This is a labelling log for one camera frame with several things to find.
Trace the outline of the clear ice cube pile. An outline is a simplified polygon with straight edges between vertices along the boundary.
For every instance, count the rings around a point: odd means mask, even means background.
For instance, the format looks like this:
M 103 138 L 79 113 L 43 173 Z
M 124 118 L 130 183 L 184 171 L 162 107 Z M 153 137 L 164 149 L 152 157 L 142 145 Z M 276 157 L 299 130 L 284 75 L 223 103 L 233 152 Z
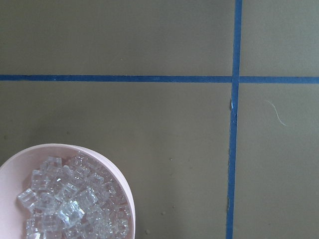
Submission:
M 129 199 L 109 169 L 86 154 L 50 156 L 17 196 L 28 210 L 26 239 L 129 239 Z

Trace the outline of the pink bowl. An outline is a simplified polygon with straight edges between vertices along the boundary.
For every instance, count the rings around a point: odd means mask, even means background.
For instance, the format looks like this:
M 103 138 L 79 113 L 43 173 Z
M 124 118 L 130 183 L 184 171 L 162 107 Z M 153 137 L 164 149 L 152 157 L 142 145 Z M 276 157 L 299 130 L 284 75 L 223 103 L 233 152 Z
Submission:
M 48 156 L 69 159 L 79 151 L 99 161 L 121 185 L 130 206 L 132 219 L 126 238 L 134 239 L 136 234 L 136 213 L 131 189 L 122 172 L 105 156 L 80 146 L 49 143 L 24 149 L 10 157 L 0 167 L 0 237 L 2 239 L 25 238 L 24 221 L 28 210 L 17 201 L 19 193 L 28 186 L 31 171 L 38 168 Z

